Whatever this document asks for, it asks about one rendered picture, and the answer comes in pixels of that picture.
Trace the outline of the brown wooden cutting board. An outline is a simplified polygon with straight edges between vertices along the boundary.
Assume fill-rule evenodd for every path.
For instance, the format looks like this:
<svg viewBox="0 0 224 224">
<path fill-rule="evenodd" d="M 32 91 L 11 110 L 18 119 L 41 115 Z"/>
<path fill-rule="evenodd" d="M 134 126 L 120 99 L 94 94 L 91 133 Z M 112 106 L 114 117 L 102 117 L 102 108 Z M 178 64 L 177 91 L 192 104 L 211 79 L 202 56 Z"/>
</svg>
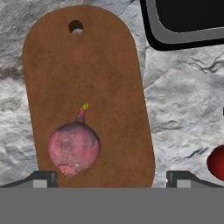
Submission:
<svg viewBox="0 0 224 224">
<path fill-rule="evenodd" d="M 113 13 L 95 6 L 54 10 L 28 32 L 25 85 L 38 167 L 53 171 L 50 134 L 83 104 L 101 139 L 101 155 L 82 174 L 58 176 L 61 187 L 149 187 L 155 160 L 134 39 Z"/>
</svg>

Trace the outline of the black and grey sink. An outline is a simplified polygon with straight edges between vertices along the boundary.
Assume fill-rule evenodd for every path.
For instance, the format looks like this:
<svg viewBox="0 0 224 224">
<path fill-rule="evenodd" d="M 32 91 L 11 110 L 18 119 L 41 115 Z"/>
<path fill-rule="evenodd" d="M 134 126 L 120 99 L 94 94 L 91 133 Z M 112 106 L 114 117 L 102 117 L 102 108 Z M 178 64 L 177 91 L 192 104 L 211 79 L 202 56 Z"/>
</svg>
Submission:
<svg viewBox="0 0 224 224">
<path fill-rule="evenodd" d="M 147 40 L 158 51 L 224 45 L 224 0 L 140 0 Z"/>
</svg>

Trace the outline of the red onion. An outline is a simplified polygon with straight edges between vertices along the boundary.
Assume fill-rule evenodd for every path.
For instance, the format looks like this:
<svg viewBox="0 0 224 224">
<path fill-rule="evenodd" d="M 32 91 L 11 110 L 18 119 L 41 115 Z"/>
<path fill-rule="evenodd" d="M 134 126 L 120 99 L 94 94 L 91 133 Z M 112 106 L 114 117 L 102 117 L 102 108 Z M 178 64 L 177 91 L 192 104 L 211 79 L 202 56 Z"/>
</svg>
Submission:
<svg viewBox="0 0 224 224">
<path fill-rule="evenodd" d="M 48 141 L 50 159 L 69 178 L 89 168 L 101 152 L 100 138 L 85 124 L 87 109 L 83 104 L 75 121 L 57 128 Z"/>
</svg>

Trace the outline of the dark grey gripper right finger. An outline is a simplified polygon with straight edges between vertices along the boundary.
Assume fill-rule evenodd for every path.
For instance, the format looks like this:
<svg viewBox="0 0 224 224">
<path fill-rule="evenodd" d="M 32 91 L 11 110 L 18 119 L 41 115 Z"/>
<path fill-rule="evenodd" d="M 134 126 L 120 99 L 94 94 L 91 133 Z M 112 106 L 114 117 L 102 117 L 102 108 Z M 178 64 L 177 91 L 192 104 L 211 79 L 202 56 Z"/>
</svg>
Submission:
<svg viewBox="0 0 224 224">
<path fill-rule="evenodd" d="M 222 185 L 197 178 L 190 171 L 168 171 L 166 173 L 167 188 L 222 188 Z"/>
</svg>

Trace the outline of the red tomato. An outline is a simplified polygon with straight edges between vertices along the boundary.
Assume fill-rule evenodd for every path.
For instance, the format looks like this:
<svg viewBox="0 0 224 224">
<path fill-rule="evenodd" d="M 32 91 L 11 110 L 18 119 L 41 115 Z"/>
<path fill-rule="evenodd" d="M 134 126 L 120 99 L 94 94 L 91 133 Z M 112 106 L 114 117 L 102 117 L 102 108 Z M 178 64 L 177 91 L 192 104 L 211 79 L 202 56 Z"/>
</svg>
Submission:
<svg viewBox="0 0 224 224">
<path fill-rule="evenodd" d="M 224 145 L 216 147 L 206 160 L 208 170 L 219 180 L 224 181 Z"/>
</svg>

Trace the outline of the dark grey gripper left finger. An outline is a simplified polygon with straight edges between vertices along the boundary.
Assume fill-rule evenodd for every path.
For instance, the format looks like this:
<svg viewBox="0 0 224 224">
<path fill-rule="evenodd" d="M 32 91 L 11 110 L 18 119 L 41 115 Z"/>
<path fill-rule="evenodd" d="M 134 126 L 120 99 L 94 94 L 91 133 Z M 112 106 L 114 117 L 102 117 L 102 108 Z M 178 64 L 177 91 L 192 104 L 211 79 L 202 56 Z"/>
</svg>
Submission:
<svg viewBox="0 0 224 224">
<path fill-rule="evenodd" d="M 1 188 L 55 188 L 58 186 L 57 177 L 56 171 L 34 171 L 27 178 L 1 185 Z"/>
</svg>

